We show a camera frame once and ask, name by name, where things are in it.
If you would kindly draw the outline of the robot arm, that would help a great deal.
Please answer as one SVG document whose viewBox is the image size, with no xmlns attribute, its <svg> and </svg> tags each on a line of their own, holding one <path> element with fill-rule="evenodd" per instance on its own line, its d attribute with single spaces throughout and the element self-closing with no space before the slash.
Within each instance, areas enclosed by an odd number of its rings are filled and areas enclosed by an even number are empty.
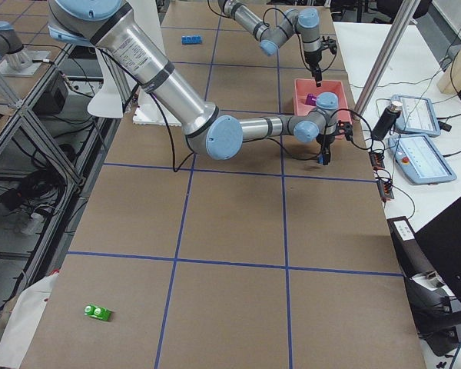
<svg viewBox="0 0 461 369">
<path fill-rule="evenodd" d="M 322 85 L 323 69 L 320 67 L 323 52 L 337 53 L 336 41 L 320 33 L 320 16 L 315 8 L 297 10 L 295 8 L 282 13 L 282 21 L 275 26 L 258 17 L 243 2 L 219 1 L 219 10 L 214 12 L 222 18 L 234 20 L 259 42 L 265 55 L 272 56 L 292 37 L 299 39 L 302 61 L 317 87 Z"/>
<path fill-rule="evenodd" d="M 337 135 L 334 118 L 338 97 L 318 95 L 314 108 L 304 116 L 277 115 L 239 120 L 221 115 L 181 76 L 151 37 L 134 18 L 126 1 L 50 1 L 48 27 L 53 38 L 65 43 L 85 43 L 105 51 L 147 93 L 152 94 L 180 123 L 189 149 L 214 160 L 227 160 L 246 141 L 293 135 L 298 141 L 320 143 L 319 162 L 330 161 L 330 146 Z M 336 50 L 336 42 L 320 35 L 315 8 L 289 9 L 282 22 L 271 27 L 239 1 L 221 1 L 224 15 L 235 20 L 259 41 L 266 55 L 274 55 L 290 38 L 301 39 L 303 58 L 317 86 L 322 82 L 319 66 L 324 50 Z"/>
</svg>

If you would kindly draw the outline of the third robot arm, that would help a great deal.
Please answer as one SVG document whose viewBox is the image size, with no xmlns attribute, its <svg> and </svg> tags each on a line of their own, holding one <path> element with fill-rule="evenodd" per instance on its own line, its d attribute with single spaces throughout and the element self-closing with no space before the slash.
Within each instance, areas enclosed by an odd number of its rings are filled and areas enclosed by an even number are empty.
<svg viewBox="0 0 461 369">
<path fill-rule="evenodd" d="M 28 50 L 9 22 L 0 21 L 0 72 L 8 77 L 31 77 L 43 62 L 50 61 L 49 51 Z"/>
</svg>

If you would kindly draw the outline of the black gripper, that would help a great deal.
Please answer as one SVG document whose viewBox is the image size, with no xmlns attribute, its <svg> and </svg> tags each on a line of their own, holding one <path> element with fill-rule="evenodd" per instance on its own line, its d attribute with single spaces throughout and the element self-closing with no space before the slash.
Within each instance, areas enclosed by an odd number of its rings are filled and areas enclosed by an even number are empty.
<svg viewBox="0 0 461 369">
<path fill-rule="evenodd" d="M 322 165 L 328 165 L 331 160 L 330 146 L 335 141 L 334 135 L 319 134 L 320 143 L 320 163 Z"/>
<path fill-rule="evenodd" d="M 304 61 L 312 72 L 313 79 L 316 85 L 322 85 L 323 76 L 320 68 L 320 61 L 322 60 L 322 51 L 316 50 L 312 52 L 305 51 L 303 53 Z"/>
</svg>

